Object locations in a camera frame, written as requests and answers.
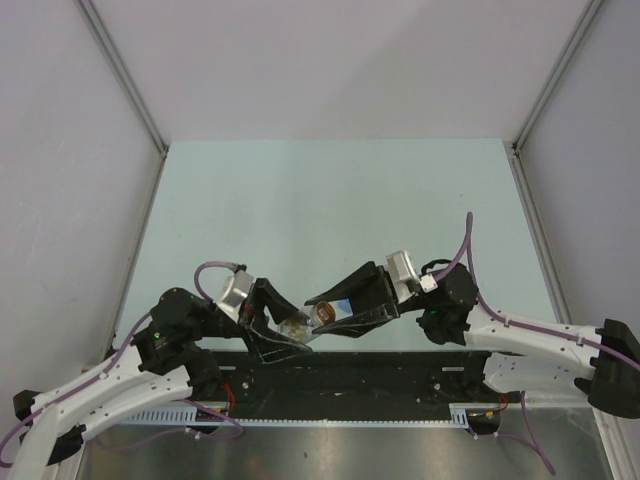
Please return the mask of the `blue plastic pill organizer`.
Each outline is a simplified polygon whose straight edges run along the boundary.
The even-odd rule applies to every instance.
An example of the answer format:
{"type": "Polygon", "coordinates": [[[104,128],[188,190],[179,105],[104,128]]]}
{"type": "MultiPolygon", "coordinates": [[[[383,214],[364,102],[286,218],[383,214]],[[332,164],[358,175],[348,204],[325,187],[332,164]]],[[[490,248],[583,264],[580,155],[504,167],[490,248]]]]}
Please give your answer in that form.
{"type": "Polygon", "coordinates": [[[338,300],[333,303],[334,307],[342,313],[351,314],[352,307],[348,299],[338,300]]]}

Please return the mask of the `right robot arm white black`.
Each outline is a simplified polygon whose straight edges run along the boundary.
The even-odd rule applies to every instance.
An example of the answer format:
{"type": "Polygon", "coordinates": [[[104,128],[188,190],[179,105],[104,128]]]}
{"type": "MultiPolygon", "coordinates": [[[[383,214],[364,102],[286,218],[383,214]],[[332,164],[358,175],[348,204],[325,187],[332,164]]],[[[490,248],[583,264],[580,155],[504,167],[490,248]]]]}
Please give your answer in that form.
{"type": "Polygon", "coordinates": [[[572,387],[592,407],[621,418],[639,416],[639,343],[622,322],[608,320],[596,328],[502,314],[481,298],[470,266],[437,260],[417,271],[405,251],[388,256],[384,265],[365,263],[307,303],[339,300],[349,302],[350,315],[318,321],[312,335],[359,338],[420,311],[417,324],[434,344],[541,360],[572,374],[572,387]]]}

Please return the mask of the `clear glass pill bottle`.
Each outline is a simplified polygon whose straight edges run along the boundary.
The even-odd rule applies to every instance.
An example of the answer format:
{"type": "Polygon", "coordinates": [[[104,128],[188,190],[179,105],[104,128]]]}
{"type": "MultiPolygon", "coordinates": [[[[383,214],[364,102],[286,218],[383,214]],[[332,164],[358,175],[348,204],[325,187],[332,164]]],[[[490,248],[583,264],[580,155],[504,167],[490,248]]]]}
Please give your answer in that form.
{"type": "Polygon", "coordinates": [[[278,325],[277,331],[291,340],[308,344],[316,338],[313,331],[336,320],[336,311],[328,302],[306,306],[278,325]]]}

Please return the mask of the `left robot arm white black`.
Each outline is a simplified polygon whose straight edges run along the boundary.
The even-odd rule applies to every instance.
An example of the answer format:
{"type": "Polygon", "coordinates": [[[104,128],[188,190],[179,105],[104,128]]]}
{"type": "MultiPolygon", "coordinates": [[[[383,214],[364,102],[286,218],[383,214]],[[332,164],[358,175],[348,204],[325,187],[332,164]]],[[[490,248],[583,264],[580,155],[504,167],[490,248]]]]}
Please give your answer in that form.
{"type": "Polygon", "coordinates": [[[113,424],[172,401],[207,400],[225,382],[204,338],[239,338],[264,364],[310,353],[272,330],[265,317],[284,320],[297,309],[264,278],[234,274],[221,300],[203,290],[171,288],[102,363],[48,392],[24,390],[13,398],[21,448],[12,474],[41,476],[75,455],[113,424]]]}

